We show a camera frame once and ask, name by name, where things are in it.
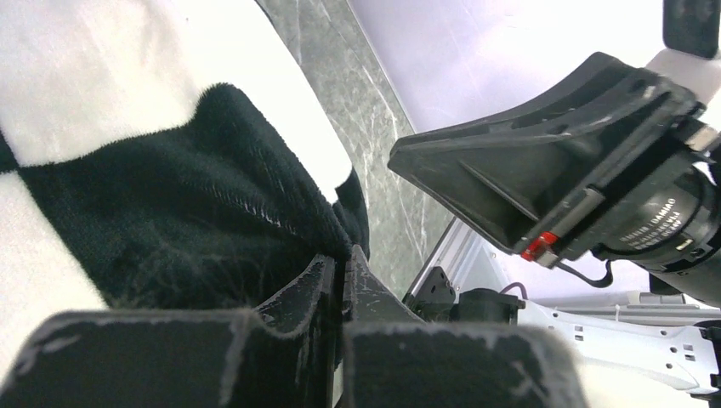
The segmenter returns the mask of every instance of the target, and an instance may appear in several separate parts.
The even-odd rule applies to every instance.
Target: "folded cloth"
[[[361,185],[253,0],[0,0],[0,375],[68,309],[254,306],[368,255]]]

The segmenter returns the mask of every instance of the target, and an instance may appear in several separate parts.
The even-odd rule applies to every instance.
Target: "white fabric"
[[[0,174],[0,381],[50,315],[106,309],[16,173]]]
[[[219,82],[248,95],[335,202],[350,159],[253,0],[0,0],[0,128],[20,165],[182,125]]]

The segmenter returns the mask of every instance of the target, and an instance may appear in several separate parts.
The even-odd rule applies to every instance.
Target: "red component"
[[[528,262],[533,262],[558,240],[558,236],[544,232],[520,254],[520,257]]]

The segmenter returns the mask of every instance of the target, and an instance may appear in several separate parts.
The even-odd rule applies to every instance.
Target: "gray marble surface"
[[[386,168],[413,133],[345,0],[258,0],[315,90],[364,185],[373,273],[402,296],[451,219]]]

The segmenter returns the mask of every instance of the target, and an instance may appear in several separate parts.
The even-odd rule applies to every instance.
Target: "wire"
[[[504,287],[499,293],[503,295],[504,293],[506,293],[516,287],[519,288],[519,290],[520,290],[520,296],[524,300],[528,300],[528,292],[526,291],[525,286],[523,286],[523,284],[520,282],[514,282],[514,283]]]
[[[565,263],[559,263],[556,266],[558,269],[561,269],[565,272],[568,272],[571,275],[574,275],[576,278],[588,283],[590,286],[598,287],[599,289],[603,289],[604,287],[608,287],[613,283],[613,271],[610,267],[610,260],[606,261],[606,276],[599,280],[593,280],[588,279],[584,274],[581,272],[573,269],[571,266],[565,264]]]

